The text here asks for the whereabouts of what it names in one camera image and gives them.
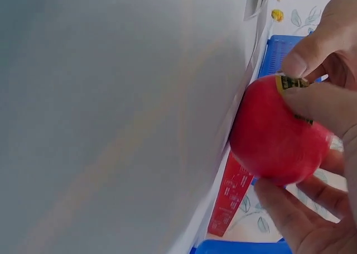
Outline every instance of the white refrigerator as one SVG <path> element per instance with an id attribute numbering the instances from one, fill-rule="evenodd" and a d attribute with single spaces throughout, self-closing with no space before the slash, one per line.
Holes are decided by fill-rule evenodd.
<path id="1" fill-rule="evenodd" d="M 0 4 L 0 252 L 188 253 L 267 3 Z"/>

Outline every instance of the hand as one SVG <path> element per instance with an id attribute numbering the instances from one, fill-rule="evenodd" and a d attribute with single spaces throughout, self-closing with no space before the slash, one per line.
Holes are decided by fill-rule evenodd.
<path id="1" fill-rule="evenodd" d="M 293 253 L 357 253 L 357 92 L 329 83 L 285 91 L 286 103 L 297 114 L 314 119 L 342 138 L 344 153 L 331 150 L 322 168 L 345 175 L 349 192 L 332 188 L 314 176 L 298 187 L 341 219 L 329 222 L 288 191 L 260 179 L 255 191 Z"/>
<path id="2" fill-rule="evenodd" d="M 282 70 L 310 82 L 327 74 L 328 82 L 357 90 L 357 1 L 331 0 L 315 32 L 287 55 Z"/>

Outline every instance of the blue basket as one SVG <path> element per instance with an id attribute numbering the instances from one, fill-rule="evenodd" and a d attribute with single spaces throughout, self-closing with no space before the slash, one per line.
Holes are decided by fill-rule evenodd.
<path id="1" fill-rule="evenodd" d="M 267 42 L 267 50 L 258 78 L 281 70 L 284 57 L 301 39 L 302 36 L 273 35 Z"/>
<path id="2" fill-rule="evenodd" d="M 286 242 L 246 243 L 206 240 L 195 254 L 292 254 Z"/>

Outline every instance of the red apple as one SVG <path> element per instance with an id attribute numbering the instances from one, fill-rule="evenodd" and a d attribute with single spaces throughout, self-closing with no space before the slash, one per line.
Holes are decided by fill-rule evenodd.
<path id="1" fill-rule="evenodd" d="M 286 106 L 277 76 L 265 76 L 247 87 L 229 141 L 237 161 L 254 176 L 286 185 L 315 172 L 329 151 L 333 134 Z"/>

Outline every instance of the yellow sticker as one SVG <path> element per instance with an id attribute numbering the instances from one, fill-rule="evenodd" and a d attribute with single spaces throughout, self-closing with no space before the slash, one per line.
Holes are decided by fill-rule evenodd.
<path id="1" fill-rule="evenodd" d="M 306 88 L 309 86 L 308 81 L 298 78 L 298 79 L 294 79 L 294 78 L 289 78 L 287 76 L 285 76 L 284 74 L 277 74 L 275 76 L 275 80 L 276 80 L 276 84 L 277 84 L 277 89 L 279 91 L 280 94 L 283 93 L 284 90 L 288 89 L 288 88 Z M 295 117 L 298 119 L 302 119 L 304 121 L 306 121 L 309 124 L 313 123 L 313 120 L 307 119 L 305 117 L 299 116 L 295 114 Z"/>

